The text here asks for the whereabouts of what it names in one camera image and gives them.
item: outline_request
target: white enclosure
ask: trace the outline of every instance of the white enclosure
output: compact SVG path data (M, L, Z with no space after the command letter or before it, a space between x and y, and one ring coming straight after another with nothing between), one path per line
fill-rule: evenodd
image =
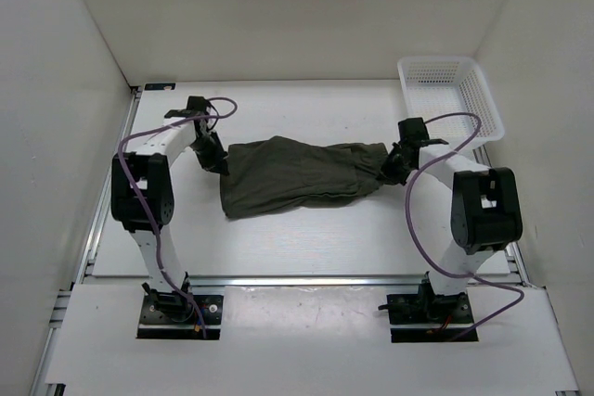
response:
M221 394L594 395L593 23L594 0L0 0L0 393L53 395L47 381L68 395L187 394L200 376L201 390ZM403 189L231 223L215 179L183 153L174 239L194 286L225 292L226 337L134 339L145 271L108 216L122 134L188 95L223 95L240 102L220 123L225 145L282 134L389 146L406 117L397 62L429 55L474 57L500 112L505 136L475 156L514 170L523 256L511 246L482 273L524 288L521 305L475 345L383 343L389 327L373 309L393 287L414 292L428 269L403 222ZM133 100L130 85L152 82L177 86ZM421 180L415 222L438 257L449 195ZM362 215L369 225L358 227ZM262 284L350 287L224 290ZM302 310L283 306L299 292L311 292ZM483 286L470 295L482 315L510 299ZM280 313L290 315L271 319ZM221 384L221 370L236 383Z

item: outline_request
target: cable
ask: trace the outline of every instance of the cable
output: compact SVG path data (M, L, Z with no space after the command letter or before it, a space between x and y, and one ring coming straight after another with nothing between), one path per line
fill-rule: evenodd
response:
M194 311L194 308L192 308L192 311L190 312L189 316L188 316L188 317L186 317L184 320L177 320L177 319L174 319L174 318L173 318L173 317L171 317L171 316L167 316L167 317L169 317L169 320L172 320L172 321L176 322L177 324L184 324L184 323L185 323L185 322L187 322L187 321L190 319L190 317L191 317L192 315L194 315L195 313L196 313L196 311Z
M147 215L148 222L150 223L150 228L152 230L152 233L155 235L155 239L157 241L157 248L156 248L156 250L157 250L157 254L156 254L157 266L159 267L159 270L161 271L161 275L162 275L163 279L165 280L165 282L167 282L167 285L169 285L174 292L176 292L177 294L179 294L180 296L185 298L188 301L188 303L190 303L190 305L192 305L192 308L196 312L196 315L198 316L198 320L200 321L200 326L202 328L202 336L205 339L206 339L206 324L204 323L204 317L202 316L202 311L200 310L198 303L196 303L196 301L193 299L193 297L190 294L182 291L174 283L172 278L167 274L167 271L165 271L165 267L163 265L163 261L161 258L161 232L159 230L159 225L157 224L157 220L155 219L155 216L152 214L152 211L150 210L150 206L147 203L147 200L142 195L142 191L136 184L136 181L134 179L134 176L132 175L132 172L130 172L130 168L128 167L128 164L126 163L126 160L123 157L123 151L124 151L126 144L128 144L128 142L132 141L133 139L137 139L141 136L148 136L150 134L160 134L162 132L165 132L166 130L171 129L172 127L179 126L179 125L185 124L186 122L191 122L191 121L203 121L203 120L211 120L211 119L223 120L223 119L228 118L229 116L233 115L237 111L238 104L233 99L229 99L228 97L217 97L216 99L230 103L233 106L233 109L225 115L217 114L217 115L191 116L189 118L184 118L183 120L176 121L169 125L163 125L162 127L158 127L156 129L146 130L145 132L138 132L137 134L130 134L130 135L126 136L125 138L123 138L122 141L120 141L120 144L118 145L118 161L122 165L123 173L126 175L126 178L128 179L130 186L132 187L132 190L134 190L134 193L136 194L138 201L140 202L140 205L142 206L142 209L144 210L145 214Z
M481 126L483 125L483 123L481 122L481 118L479 118L478 115L475 115L474 113L465 112L465 111L440 115L440 116L437 116L435 118L431 118L430 120L425 121L425 123L429 124L431 122L442 120L442 119L453 117L453 116L470 116L471 118L474 118L476 120L476 127L474 128L474 131L472 132L472 134L468 138L466 138L459 146L454 148L454 150L452 150L449 153L446 153L445 155L443 155L441 157L438 157L434 160L429 161L427 164L423 165L420 169L415 171L415 173L412 175L410 182L408 183L407 192L405 194L405 216L407 219L408 232L410 233L413 243L419 250L419 254L421 255L421 257L423 259L425 259L425 261L439 274L445 275L446 277L449 277L449 278L473 278L477 282L482 283L484 285L488 285L490 287L496 287L499 289L505 289L507 291L517 292L518 294L520 294L520 296L518 297L518 299L514 300L512 303L509 303L508 305L504 306L503 308L500 308L497 311L487 315L485 318L481 319L479 322L477 322L477 323L473 324L472 326L468 327L467 329L461 331L455 337L449 339L448 341L450 341L450 342L465 336L469 332L473 331L477 326L481 326L482 324L488 322L489 320L493 319L494 317L497 317L501 313L507 311L509 308L514 307L515 305L520 303L524 298L524 292L521 289L518 289L515 287L509 287L506 285L501 285L499 283L489 282L488 280L485 280L485 279L479 277L478 275L472 274L472 273L453 274L453 273L450 273L449 271L446 271L444 268L442 268L436 262L434 262L433 259L429 256L429 254L427 253L425 248L421 245L419 237L417 236L417 233L415 231L415 227L412 223L412 216L411 216L411 211L410 211L410 196L412 193L412 188L415 185L415 183L417 183L417 180L419 179L420 175L423 172L425 172L427 169L429 169L431 166L433 166L434 164L436 164L440 161L443 161L443 160L447 160L448 158L451 158L454 155L456 155L459 150L463 149L465 146L467 146L470 143L470 141L472 139L474 139L474 137L481 131Z
M219 113L219 110L217 110L217 109L216 109L216 107L215 107L213 104L211 104L211 107L213 108L214 112L215 112L217 115L220 115L220 113ZM218 124L218 122L219 122L219 119L218 119L218 118L217 118L217 119L215 119L215 120L214 120L214 122L213 122L213 125L211 125L211 126L208 128L208 131L209 131L209 132L212 132L212 131L213 131L213 129L214 129L214 127L216 127L216 124Z
M436 329L430 329L429 331L427 331L427 334L437 334L437 333L441 333L443 330L445 330L447 328L447 326L452 322L452 319L454 318L454 316L452 314L450 314L445 321L442 323L442 325L439 328Z

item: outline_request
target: white work surface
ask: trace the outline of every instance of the white work surface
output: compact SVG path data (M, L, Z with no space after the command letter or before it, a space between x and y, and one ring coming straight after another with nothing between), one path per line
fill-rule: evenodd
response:
M143 92L133 133L161 125L188 96L228 96L239 110L217 124L224 146L286 136L326 146L398 141L407 117L400 82L297 81L178 83L172 91ZM229 107L217 104L220 112ZM145 139L130 143L139 146ZM172 235L190 275L422 275L428 266L407 231L402 186L384 186L344 208L301 208L229 221L221 209L218 175L200 168L191 149L172 167ZM437 260L451 240L451 192L429 175L415 186L415 225ZM503 252L481 274L504 275ZM122 225L108 217L93 275L147 275L140 251Z
M226 289L221 339L136 339L140 286L74 288L46 381L66 395L544 396L577 390L544 290L479 342L392 344L381 287ZM509 292L470 289L475 317Z

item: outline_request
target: black mounting base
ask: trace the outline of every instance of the black mounting base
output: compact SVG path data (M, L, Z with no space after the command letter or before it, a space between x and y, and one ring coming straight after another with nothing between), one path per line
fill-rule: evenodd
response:
M392 343L447 342L466 329L466 326L474 323L468 295L459 295L455 304L451 306L451 311L447 313L438 312L435 317L431 318L429 313L424 310L426 306L420 301L420 295L390 294L387 296L387 305L380 307L388 310ZM439 330L440 325L450 315L451 319L448 326L443 330ZM478 341L476 329L454 341Z
M223 296L198 295L194 301L202 310L202 317L207 326L206 339L202 331L196 331L195 313L184 319L173 319L155 309L150 296L145 295L138 319L137 339L192 339L218 340L221 337L221 320L223 318Z

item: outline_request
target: white wall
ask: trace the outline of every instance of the white wall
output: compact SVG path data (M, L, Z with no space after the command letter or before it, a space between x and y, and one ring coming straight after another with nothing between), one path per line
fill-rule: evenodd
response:
M85 0L131 83L395 78L473 55L504 0Z
M0 394L27 394L130 101L82 0L0 0Z
M523 254L546 285L584 394L594 394L594 0L509 0L478 52L517 175Z

